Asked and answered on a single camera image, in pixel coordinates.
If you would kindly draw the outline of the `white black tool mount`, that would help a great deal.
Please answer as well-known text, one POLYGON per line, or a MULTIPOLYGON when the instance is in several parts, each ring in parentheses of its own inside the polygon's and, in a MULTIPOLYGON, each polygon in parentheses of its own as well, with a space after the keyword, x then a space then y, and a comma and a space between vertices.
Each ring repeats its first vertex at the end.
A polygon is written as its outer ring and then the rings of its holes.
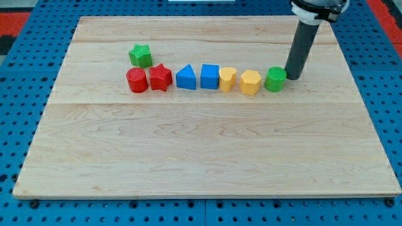
POLYGON ((349 4, 349 0, 291 0, 291 11, 302 23, 319 25, 322 21, 337 22, 349 4))

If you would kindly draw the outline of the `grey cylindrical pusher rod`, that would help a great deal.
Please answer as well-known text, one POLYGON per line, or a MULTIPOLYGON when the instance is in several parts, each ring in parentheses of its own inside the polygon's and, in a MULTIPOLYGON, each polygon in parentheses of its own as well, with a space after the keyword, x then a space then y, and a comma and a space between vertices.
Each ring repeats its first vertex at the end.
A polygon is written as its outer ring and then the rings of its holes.
POLYGON ((298 22, 293 42, 285 64, 286 78, 298 80, 302 74, 319 25, 298 22))

